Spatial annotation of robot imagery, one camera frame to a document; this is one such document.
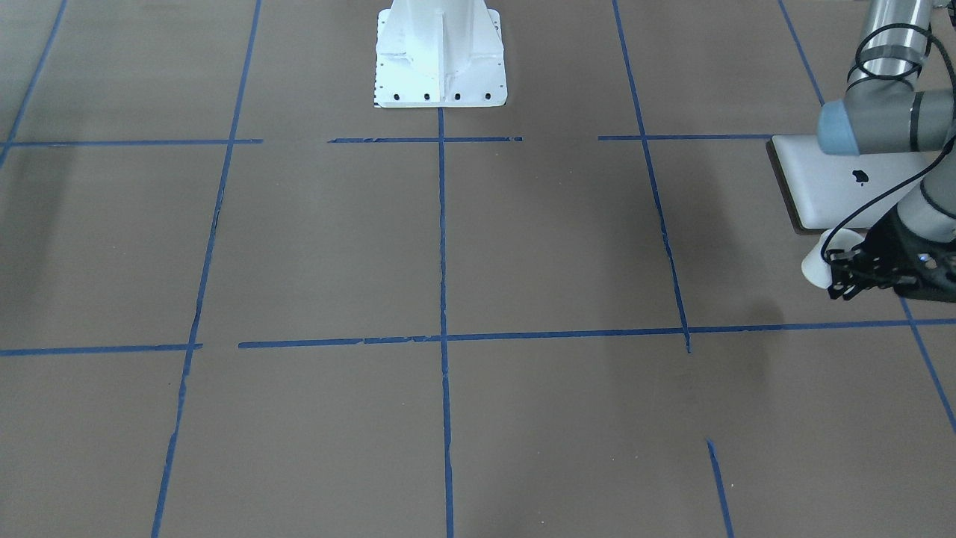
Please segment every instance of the grid line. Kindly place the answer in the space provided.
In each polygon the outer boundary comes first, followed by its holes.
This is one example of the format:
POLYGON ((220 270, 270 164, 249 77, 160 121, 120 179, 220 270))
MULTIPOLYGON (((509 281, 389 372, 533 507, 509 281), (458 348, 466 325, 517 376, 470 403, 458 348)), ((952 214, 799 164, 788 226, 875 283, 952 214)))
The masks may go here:
POLYGON ((441 312, 442 347, 442 416, 445 432, 445 535, 455 536, 455 503, 451 468, 451 388, 448 379, 448 288, 447 288, 447 220, 445 211, 445 111, 438 109, 438 199, 439 199, 439 253, 441 258, 442 283, 439 295, 441 312))
POLYGON ((102 355, 110 353, 149 353, 156 351, 185 351, 189 344, 160 344, 157 346, 89 346, 89 347, 38 347, 23 349, 0 349, 0 357, 40 357, 56 355, 102 355))
POLYGON ((126 146, 248 146, 263 144, 261 138, 229 139, 183 139, 183 140, 79 140, 52 142, 8 142, 5 147, 126 147, 126 146))
POLYGON ((524 142, 522 136, 458 136, 458 137, 407 137, 407 138, 335 138, 329 144, 460 144, 488 142, 524 142))
POLYGON ((699 135, 600 135, 600 142, 641 140, 769 140, 776 135, 766 133, 699 134, 699 135))
POLYGON ((196 315, 192 321, 192 327, 189 330, 189 342, 185 351, 183 361, 183 375, 180 378, 179 398, 176 405, 176 424, 173 433, 169 437, 169 445, 166 450, 165 466, 163 468, 163 478, 160 483, 160 493, 156 501, 156 514, 153 518, 153 527, 151 538, 159 538, 160 529, 163 524, 163 513, 165 510, 166 495, 169 490, 169 480, 172 475, 173 461, 176 456, 176 443, 179 439, 180 426, 183 422, 183 412, 185 409, 186 396, 186 378, 192 368, 192 358, 196 350, 196 338, 199 332, 199 323, 203 315, 203 301, 206 297, 206 284, 209 279, 209 267, 212 264, 212 254, 216 245, 216 232, 219 225, 219 215, 223 208, 223 200, 226 195, 226 185, 228 182, 229 168, 232 162, 232 151, 235 148, 236 132, 239 129, 239 118, 242 114, 243 98, 246 94, 246 83, 249 80, 249 70, 252 63, 252 51, 255 47, 255 34, 259 26, 259 15, 262 12, 262 0, 256 0, 255 10, 252 14, 252 28, 249 33, 249 41, 246 46, 246 59, 243 64, 242 77, 239 79, 239 91, 236 95, 235 108, 232 113, 232 126, 229 130, 228 144, 226 145, 226 158, 223 160, 223 171, 219 179, 219 190, 216 193, 216 204, 212 214, 212 224, 209 227, 209 239, 206 243, 206 258, 203 263, 203 272, 199 282, 199 292, 196 297, 196 315))
POLYGON ((7 157, 10 155, 11 144, 16 140, 16 134, 20 130, 20 124, 23 123, 23 118, 27 115, 27 107, 30 106, 30 99, 33 98, 33 92, 36 91, 36 84, 40 80, 40 73, 47 64, 47 58, 50 57, 50 50, 54 46, 56 34, 59 33, 60 25, 63 23, 63 13, 66 12, 66 3, 67 0, 60 2, 59 11, 56 12, 56 19, 54 19, 54 25, 50 29, 50 37, 47 38, 47 43, 43 47, 43 53, 40 54, 39 61, 36 62, 36 69, 33 70, 33 77, 30 79, 30 84, 27 85, 27 91, 24 93, 23 100, 20 102, 20 110, 16 113, 13 126, 10 128, 10 132, 7 133, 7 142, 4 144, 3 151, 0 152, 0 168, 7 162, 7 157))
POLYGON ((727 530, 727 538, 733 538, 733 522, 730 520, 730 507, 727 503, 727 491, 724 489, 724 477, 720 472, 720 461, 717 460, 717 448, 710 439, 707 440, 707 451, 710 453, 710 466, 713 469, 714 481, 717 484, 720 511, 724 515, 724 528, 727 530))
MULTIPOLYGON (((711 325, 689 326, 691 334, 719 334, 740 332, 786 332, 810 330, 840 330, 852 328, 888 328, 909 326, 956 325, 956 319, 930 320, 876 320, 871 322, 823 322, 810 324, 767 324, 767 325, 711 325)), ((634 336, 662 336, 668 334, 684 334, 684 328, 648 327, 628 329, 595 329, 595 330, 551 330, 527 332, 487 332, 487 333, 449 333, 446 338, 449 342, 474 342, 496 340, 545 340, 559 338, 618 338, 634 336)), ((263 340, 241 342, 239 349, 263 349, 280 347, 339 347, 339 346, 380 346, 402 344, 426 344, 441 342, 443 336, 385 336, 365 338, 330 338, 314 340, 263 340)))
POLYGON ((663 206, 661 205, 661 194, 658 192, 657 178, 654 174, 654 162, 651 159, 651 148, 647 143, 647 131, 644 129, 644 118, 641 113, 641 100, 638 98, 638 86, 634 81, 634 71, 631 67, 631 56, 627 52, 627 39, 624 36, 624 26, 620 20, 620 8, 618 0, 612 0, 614 6, 614 16, 618 24, 618 38, 620 40, 620 51, 624 56, 624 67, 627 70, 627 81, 631 86, 631 99, 634 102, 634 113, 638 120, 638 130, 641 132, 641 146, 644 150, 644 161, 647 164, 647 174, 651 183, 651 192, 654 194, 654 205, 657 207, 658 218, 661 221, 661 238, 663 248, 667 252, 667 260, 670 262, 670 276, 674 285, 674 298, 677 301, 678 314, 681 317, 681 327, 684 329, 684 344, 687 352, 691 352, 690 332, 687 330, 687 315, 684 312, 684 299, 681 297, 681 283, 677 277, 677 265, 674 262, 674 253, 670 248, 670 239, 667 234, 667 222, 663 215, 663 206))
POLYGON ((807 71, 807 76, 810 77, 810 83, 814 86, 816 99, 820 101, 820 106, 823 106, 825 102, 823 93, 820 91, 819 84, 816 83, 816 76, 814 76, 814 70, 810 67, 810 60, 807 59, 807 55, 803 52, 803 45, 800 44, 800 37, 796 34, 796 28, 790 19, 790 13, 787 12, 787 6, 784 5, 783 0, 777 0, 777 4, 780 6, 780 12, 783 13, 784 21, 787 22, 787 28, 790 29, 790 35, 793 38, 793 43, 796 45, 796 51, 800 53, 800 61, 803 62, 803 68, 807 71))
POLYGON ((933 360, 929 357, 929 351, 926 349, 926 344, 923 342, 923 335, 920 334, 920 329, 916 324, 916 321, 913 319, 913 313, 909 310, 909 304, 906 302, 906 299, 900 298, 900 304, 902 304, 902 309, 906 312, 906 319, 909 321, 910 329, 913 331, 913 338, 916 339, 916 345, 920 348, 920 354, 923 357, 923 363, 926 365, 926 370, 929 372, 929 378, 933 381, 933 387, 936 389, 936 394, 940 397, 940 402, 943 404, 943 410, 946 413, 946 418, 949 419, 949 426, 953 429, 953 433, 956 434, 956 416, 953 415, 953 408, 949 405, 949 398, 946 397, 946 392, 943 389, 943 383, 940 381, 940 376, 936 373, 936 367, 933 366, 933 360))

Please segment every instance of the white cup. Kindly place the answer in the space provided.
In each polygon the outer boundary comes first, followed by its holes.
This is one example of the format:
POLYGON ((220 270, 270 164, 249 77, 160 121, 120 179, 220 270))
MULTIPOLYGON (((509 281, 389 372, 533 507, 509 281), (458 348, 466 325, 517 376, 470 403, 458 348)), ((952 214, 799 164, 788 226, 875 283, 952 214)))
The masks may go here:
MULTIPOLYGON (((803 262, 800 263, 800 270, 803 271, 803 276, 818 288, 827 289, 830 287, 830 284, 833 283, 833 274, 830 271, 830 264, 823 261, 823 258, 820 256, 820 249, 823 248, 823 243, 832 231, 833 229, 824 232, 823 235, 820 236, 820 240, 816 243, 816 246, 810 251, 810 254, 803 258, 803 262)), ((861 242, 863 242, 862 235, 853 230, 841 228, 836 232, 834 240, 830 241, 830 245, 827 246, 827 249, 850 250, 861 242)))

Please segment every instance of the black cable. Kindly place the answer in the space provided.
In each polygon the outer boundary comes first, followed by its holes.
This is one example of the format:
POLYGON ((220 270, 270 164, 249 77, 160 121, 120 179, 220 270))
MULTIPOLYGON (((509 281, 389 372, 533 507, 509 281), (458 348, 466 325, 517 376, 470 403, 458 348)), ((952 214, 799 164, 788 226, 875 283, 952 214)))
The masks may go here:
MULTIPOLYGON (((859 46, 857 47, 857 53, 854 55, 854 62, 856 63, 854 67, 859 69, 866 77, 873 78, 876 80, 905 81, 904 79, 906 77, 909 77, 910 75, 914 73, 918 73, 920 69, 922 68, 922 66, 919 64, 914 65, 914 67, 912 67, 911 69, 908 69, 898 75, 877 75, 876 73, 873 73, 872 71, 868 70, 866 66, 863 65, 863 63, 865 62, 862 61, 861 56, 863 53, 863 49, 866 47, 866 45, 870 41, 872 41, 877 35, 880 35, 889 30, 896 30, 896 29, 912 30, 913 32, 916 32, 917 34, 920 34, 923 37, 925 37, 927 41, 927 44, 926 44, 927 51, 930 50, 930 45, 935 45, 936 48, 939 49, 940 55, 943 57, 943 63, 945 64, 946 72, 949 75, 949 85, 952 88, 952 93, 953 93, 953 117, 952 117, 953 123, 952 124, 956 125, 956 69, 953 68, 952 60, 950 59, 949 53, 946 51, 946 48, 943 45, 943 42, 940 41, 940 39, 936 37, 932 32, 925 30, 922 27, 915 26, 912 24, 905 24, 905 23, 888 24, 886 26, 877 28, 876 30, 872 31, 869 35, 864 37, 862 41, 860 41, 859 46)), ((833 241, 833 238, 837 234, 837 232, 845 228, 846 225, 849 224, 851 220, 853 220, 854 218, 856 218, 858 215, 865 212, 866 210, 870 209, 875 204, 885 199, 887 196, 893 194, 896 191, 899 191, 900 189, 912 184, 914 181, 927 175, 930 171, 932 171, 935 167, 937 167, 943 161, 943 159, 949 154, 950 151, 952 151, 954 142, 956 142, 956 134, 951 134, 950 138, 945 142, 943 146, 943 150, 936 157, 936 159, 929 164, 929 166, 921 170, 916 175, 913 175, 912 177, 909 177, 908 179, 903 180, 896 187, 890 189, 889 191, 884 192, 883 194, 863 204, 863 206, 861 206, 856 211, 850 213, 849 216, 847 216, 839 224, 837 224, 834 227, 834 229, 830 232, 830 235, 827 236, 826 240, 823 242, 823 245, 820 247, 820 256, 823 258, 823 261, 825 261, 828 265, 831 265, 831 266, 833 265, 833 262, 827 257, 827 248, 830 246, 830 243, 833 241)), ((848 273, 854 274, 858 277, 863 277, 868 280, 874 280, 877 283, 885 283, 885 284, 894 283, 893 281, 890 281, 889 279, 883 279, 876 275, 863 273, 862 271, 858 271, 851 267, 841 267, 840 269, 848 273)))

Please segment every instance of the robotic arm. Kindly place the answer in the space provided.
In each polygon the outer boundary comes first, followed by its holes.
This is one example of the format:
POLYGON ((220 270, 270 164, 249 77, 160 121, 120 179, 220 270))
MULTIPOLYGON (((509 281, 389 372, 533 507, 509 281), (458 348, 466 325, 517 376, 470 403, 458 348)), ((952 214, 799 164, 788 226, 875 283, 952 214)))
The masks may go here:
POLYGON ((849 250, 824 243, 832 299, 892 287, 902 297, 956 303, 956 159, 947 158, 956 137, 956 76, 945 54, 953 88, 915 91, 929 43, 939 44, 929 32, 932 8, 931 0, 872 0, 846 96, 820 113, 817 139, 829 154, 941 151, 862 243, 849 250))

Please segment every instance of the laptop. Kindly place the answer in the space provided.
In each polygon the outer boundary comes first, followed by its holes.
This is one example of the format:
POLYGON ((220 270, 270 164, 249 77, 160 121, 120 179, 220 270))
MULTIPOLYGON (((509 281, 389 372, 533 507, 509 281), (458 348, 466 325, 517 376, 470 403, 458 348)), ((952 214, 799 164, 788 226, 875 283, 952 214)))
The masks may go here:
MULTIPOLYGON (((827 155, 815 135, 774 136, 767 143, 767 152, 793 227, 807 234, 835 227, 860 206, 929 164, 922 153, 827 155)), ((868 230, 919 184, 894 192, 851 220, 849 227, 868 230)))

